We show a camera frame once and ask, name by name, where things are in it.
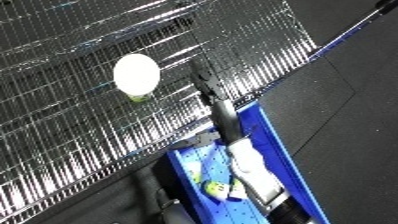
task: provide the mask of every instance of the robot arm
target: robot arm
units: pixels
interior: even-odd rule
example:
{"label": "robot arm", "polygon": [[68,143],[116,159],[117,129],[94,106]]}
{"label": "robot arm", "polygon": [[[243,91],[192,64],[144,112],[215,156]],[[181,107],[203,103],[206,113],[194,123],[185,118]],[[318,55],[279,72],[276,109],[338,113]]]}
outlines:
{"label": "robot arm", "polygon": [[244,185],[260,213],[272,224],[316,223],[266,168],[263,156],[244,135],[233,103],[223,94],[218,77],[210,72],[196,73],[192,74],[192,82],[201,92],[202,101],[211,108],[211,119],[227,146],[232,175]]}

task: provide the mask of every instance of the blue plastic bin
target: blue plastic bin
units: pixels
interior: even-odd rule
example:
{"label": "blue plastic bin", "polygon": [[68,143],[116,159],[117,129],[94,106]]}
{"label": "blue plastic bin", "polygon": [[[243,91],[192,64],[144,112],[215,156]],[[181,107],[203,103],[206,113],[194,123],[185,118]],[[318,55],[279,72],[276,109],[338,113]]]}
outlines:
{"label": "blue plastic bin", "polygon": [[[312,217],[319,223],[329,223],[259,104],[253,102],[247,105],[239,110],[239,116],[246,133],[251,133],[254,147],[264,156],[268,169]],[[168,155],[202,223],[269,223],[249,200],[219,202],[212,199],[203,193],[201,183],[195,183],[189,174],[187,163],[199,161],[202,164],[202,181],[229,183],[229,159],[224,146],[214,142],[199,149],[170,151]]]}

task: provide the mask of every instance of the white object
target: white object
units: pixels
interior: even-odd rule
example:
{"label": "white object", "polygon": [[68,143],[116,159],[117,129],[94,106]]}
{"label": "white object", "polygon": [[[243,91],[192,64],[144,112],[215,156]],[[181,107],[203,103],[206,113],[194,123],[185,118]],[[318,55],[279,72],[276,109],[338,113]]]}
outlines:
{"label": "white object", "polygon": [[244,184],[247,193],[255,194],[256,200],[264,205],[280,194],[283,189],[281,183],[265,168],[263,156],[253,148],[250,139],[234,142],[227,149],[232,173]]}
{"label": "white object", "polygon": [[158,85],[160,68],[146,55],[128,54],[116,63],[113,75],[118,89],[132,99],[145,98]]}
{"label": "white object", "polygon": [[236,178],[232,181],[231,191],[229,192],[230,198],[247,199],[245,186]]}

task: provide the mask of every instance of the reflective foil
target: reflective foil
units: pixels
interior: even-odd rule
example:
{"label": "reflective foil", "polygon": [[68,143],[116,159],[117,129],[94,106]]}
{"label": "reflective foil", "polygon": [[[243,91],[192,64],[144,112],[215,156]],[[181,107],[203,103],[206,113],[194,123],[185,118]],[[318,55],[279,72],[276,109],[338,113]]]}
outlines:
{"label": "reflective foil", "polygon": [[[190,75],[237,103],[308,62],[283,0],[0,1],[0,222],[21,223],[208,122]],[[161,82],[133,103],[112,81],[128,53]]]}

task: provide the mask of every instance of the white paper cup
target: white paper cup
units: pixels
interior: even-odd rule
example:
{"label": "white paper cup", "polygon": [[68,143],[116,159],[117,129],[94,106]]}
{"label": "white paper cup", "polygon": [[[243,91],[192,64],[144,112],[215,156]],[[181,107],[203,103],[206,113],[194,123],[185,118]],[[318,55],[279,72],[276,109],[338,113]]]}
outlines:
{"label": "white paper cup", "polygon": [[150,57],[143,54],[128,54],[113,68],[118,89],[134,102],[143,102],[151,97],[160,80],[160,68]]}

